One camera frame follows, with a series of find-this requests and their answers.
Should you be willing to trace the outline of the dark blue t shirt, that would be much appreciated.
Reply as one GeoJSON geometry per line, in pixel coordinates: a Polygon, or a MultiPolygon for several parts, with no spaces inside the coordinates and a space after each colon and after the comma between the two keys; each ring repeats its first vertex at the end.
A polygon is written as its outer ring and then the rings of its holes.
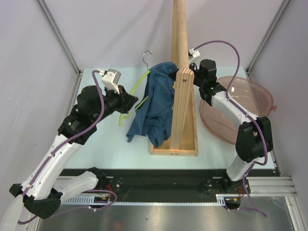
{"type": "Polygon", "coordinates": [[[137,135],[148,137],[154,147],[171,136],[175,90],[174,79],[178,67],[173,62],[159,63],[150,68],[144,90],[145,102],[136,110],[126,134],[127,142],[137,135]]]}

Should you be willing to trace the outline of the green hanger with metal hook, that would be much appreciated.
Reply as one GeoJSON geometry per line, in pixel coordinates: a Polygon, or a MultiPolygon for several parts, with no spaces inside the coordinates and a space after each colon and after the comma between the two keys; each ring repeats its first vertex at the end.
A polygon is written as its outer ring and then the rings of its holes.
{"type": "MultiPolygon", "coordinates": [[[[149,53],[150,55],[152,55],[152,53],[149,50],[146,50],[143,53],[143,57],[142,57],[142,61],[144,64],[146,64],[147,67],[147,71],[142,75],[142,77],[137,81],[137,83],[134,85],[133,89],[131,90],[130,94],[133,94],[135,92],[135,90],[139,87],[139,85],[142,83],[142,81],[148,76],[148,74],[150,73],[149,70],[149,64],[145,61],[144,57],[146,55],[146,53],[149,53]]],[[[146,96],[140,103],[137,104],[137,106],[131,110],[127,115],[124,114],[120,114],[119,116],[119,123],[118,125],[121,127],[123,120],[124,119],[128,119],[131,115],[133,115],[133,113],[140,108],[140,106],[148,99],[148,96],[146,96]]]]}

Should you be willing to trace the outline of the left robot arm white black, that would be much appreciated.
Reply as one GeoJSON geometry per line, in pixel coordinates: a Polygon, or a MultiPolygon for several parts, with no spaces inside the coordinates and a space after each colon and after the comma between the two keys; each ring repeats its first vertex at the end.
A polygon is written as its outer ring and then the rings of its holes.
{"type": "Polygon", "coordinates": [[[52,216],[61,203],[86,191],[102,192],[106,175],[96,167],[89,168],[76,179],[55,184],[56,179],[72,158],[96,132],[95,121],[102,121],[113,112],[127,114],[138,97],[128,94],[122,85],[119,93],[86,86],[77,96],[77,103],[58,128],[58,134],[40,165],[22,184],[13,184],[9,192],[22,195],[24,207],[39,218],[52,216]]]}

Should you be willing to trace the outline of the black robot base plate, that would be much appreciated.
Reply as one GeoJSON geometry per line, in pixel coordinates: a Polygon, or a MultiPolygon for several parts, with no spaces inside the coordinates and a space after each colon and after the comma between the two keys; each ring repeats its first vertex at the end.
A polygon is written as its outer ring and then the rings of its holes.
{"type": "Polygon", "coordinates": [[[278,177],[270,169],[250,171],[245,185],[229,191],[220,187],[225,169],[104,169],[96,189],[112,189],[120,203],[209,203],[217,194],[250,191],[253,177],[278,177]]]}

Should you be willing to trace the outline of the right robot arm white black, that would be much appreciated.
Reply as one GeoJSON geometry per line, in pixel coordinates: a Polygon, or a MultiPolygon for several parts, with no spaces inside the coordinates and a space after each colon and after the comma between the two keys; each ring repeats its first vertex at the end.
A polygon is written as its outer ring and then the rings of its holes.
{"type": "Polygon", "coordinates": [[[264,166],[273,149],[270,120],[258,117],[241,106],[229,94],[229,88],[217,80],[216,63],[204,59],[199,65],[190,64],[194,73],[193,84],[199,88],[200,97],[209,106],[218,109],[237,127],[236,157],[224,172],[220,187],[227,193],[245,185],[245,177],[255,165],[264,166]]]}

